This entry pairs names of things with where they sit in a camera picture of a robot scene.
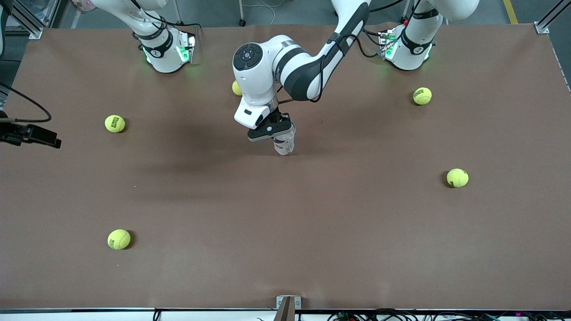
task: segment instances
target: yellow tennis ball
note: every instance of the yellow tennis ball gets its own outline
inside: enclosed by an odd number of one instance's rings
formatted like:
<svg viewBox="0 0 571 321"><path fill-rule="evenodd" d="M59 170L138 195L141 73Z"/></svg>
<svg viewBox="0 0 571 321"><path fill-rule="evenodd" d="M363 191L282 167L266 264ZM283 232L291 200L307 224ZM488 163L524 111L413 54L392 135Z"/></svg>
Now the yellow tennis ball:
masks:
<svg viewBox="0 0 571 321"><path fill-rule="evenodd" d="M125 230L115 230L107 237L107 244L113 250L122 250L131 242L131 234Z"/></svg>
<svg viewBox="0 0 571 321"><path fill-rule="evenodd" d="M242 91L241 91L240 87L238 86L237 81L234 81L232 83L232 91L234 92L234 94L236 94L238 96L242 96Z"/></svg>
<svg viewBox="0 0 571 321"><path fill-rule="evenodd" d="M468 173L465 170L454 168L446 175L446 181L452 187L462 187L468 184Z"/></svg>
<svg viewBox="0 0 571 321"><path fill-rule="evenodd" d="M112 133L119 133L125 129L125 120L118 115L111 115L105 119L105 127Z"/></svg>
<svg viewBox="0 0 571 321"><path fill-rule="evenodd" d="M432 99L432 92L426 87L418 88L412 95L412 99L419 105L426 105Z"/></svg>

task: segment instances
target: table surface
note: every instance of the table surface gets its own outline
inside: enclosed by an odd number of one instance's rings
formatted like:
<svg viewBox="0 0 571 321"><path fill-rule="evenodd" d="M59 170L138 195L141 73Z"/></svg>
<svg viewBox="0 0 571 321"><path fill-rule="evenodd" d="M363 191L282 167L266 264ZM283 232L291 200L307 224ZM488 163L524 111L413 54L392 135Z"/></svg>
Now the table surface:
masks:
<svg viewBox="0 0 571 321"><path fill-rule="evenodd" d="M175 74L126 29L30 42L14 87L48 107L63 144L0 146L0 307L296 294L306 308L569 308L571 109L549 38L443 26L411 72L353 48L319 103L283 106L292 155L249 142L234 50L284 33L316 53L332 30L204 29L197 64ZM419 107L422 86L434 97ZM15 95L7 112L41 117ZM106 131L111 114L125 132ZM455 167L464 188L443 182ZM128 250L107 247L116 228L134 233Z"/></svg>

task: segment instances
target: floor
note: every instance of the floor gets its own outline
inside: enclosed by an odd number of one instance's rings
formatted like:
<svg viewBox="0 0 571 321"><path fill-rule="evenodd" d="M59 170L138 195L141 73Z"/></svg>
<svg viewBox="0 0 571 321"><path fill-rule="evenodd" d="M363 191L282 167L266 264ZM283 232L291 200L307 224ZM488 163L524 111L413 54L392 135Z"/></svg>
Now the floor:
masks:
<svg viewBox="0 0 571 321"><path fill-rule="evenodd" d="M269 5L276 5L281 0L266 0ZM371 7L379 7L389 0L372 0ZM507 24L510 18L506 3L510 0L480 0L476 12L468 19L459 22L465 25ZM513 11L519 23L533 23L543 17L558 0L511 0ZM204 27L238 27L240 11L238 0L204 1L178 0L180 14L184 23L200 23ZM258 0L244 0L244 5L260 5ZM404 2L383 11L372 13L369 24L375 25L386 21L398 21L403 13ZM330 0L285 0L274 9L275 25L335 25ZM169 21L177 21L175 3L170 0L161 9L160 14ZM269 25L272 22L272 11L263 6L245 7L244 17L247 25ZM113 15L96 9L81 12L69 2L59 22L60 28L126 28L126 25ZM549 37L560 60L562 70L571 75L571 9L563 12L550 26ZM25 37L9 37L3 59L20 60L23 57L26 43ZM0 81L11 84L18 70L17 62L0 62Z"/></svg>

